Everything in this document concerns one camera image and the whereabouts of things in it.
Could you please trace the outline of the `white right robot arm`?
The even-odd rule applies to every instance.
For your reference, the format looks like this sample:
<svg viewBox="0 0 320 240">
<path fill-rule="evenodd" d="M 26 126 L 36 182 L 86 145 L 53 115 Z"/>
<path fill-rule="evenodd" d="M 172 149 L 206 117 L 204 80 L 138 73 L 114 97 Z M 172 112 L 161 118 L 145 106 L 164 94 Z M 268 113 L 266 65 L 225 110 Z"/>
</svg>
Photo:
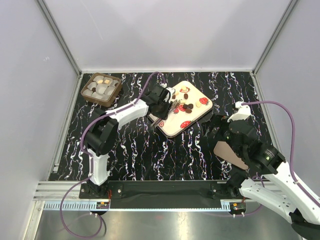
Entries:
<svg viewBox="0 0 320 240">
<path fill-rule="evenodd" d="M 214 154 L 233 164 L 229 180 L 212 191 L 214 197 L 252 199 L 287 220 L 306 240 L 320 238 L 319 201 L 315 194 L 302 190 L 302 181 L 294 179 L 290 164 L 272 145 L 261 142 L 253 126 L 245 120 L 228 121 L 213 115 L 206 122 L 206 135 L 214 139 Z M 257 185 L 247 170 L 253 170 L 275 184 L 283 196 Z"/>
</svg>

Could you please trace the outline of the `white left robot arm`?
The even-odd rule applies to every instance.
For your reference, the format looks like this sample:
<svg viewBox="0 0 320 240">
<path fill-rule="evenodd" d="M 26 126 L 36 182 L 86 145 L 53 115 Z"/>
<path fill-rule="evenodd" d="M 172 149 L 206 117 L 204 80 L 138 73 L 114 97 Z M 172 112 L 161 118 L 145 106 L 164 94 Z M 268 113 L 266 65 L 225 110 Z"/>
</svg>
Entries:
<svg viewBox="0 0 320 240">
<path fill-rule="evenodd" d="M 176 90 L 162 85 L 140 94 L 130 103 L 99 113 L 84 130 L 81 137 L 81 151 L 89 156 L 88 182 L 90 192 L 97 198 L 108 193 L 105 183 L 110 176 L 107 170 L 109 152 L 114 147 L 118 131 L 126 124 L 147 115 L 166 120 L 173 106 Z"/>
</svg>

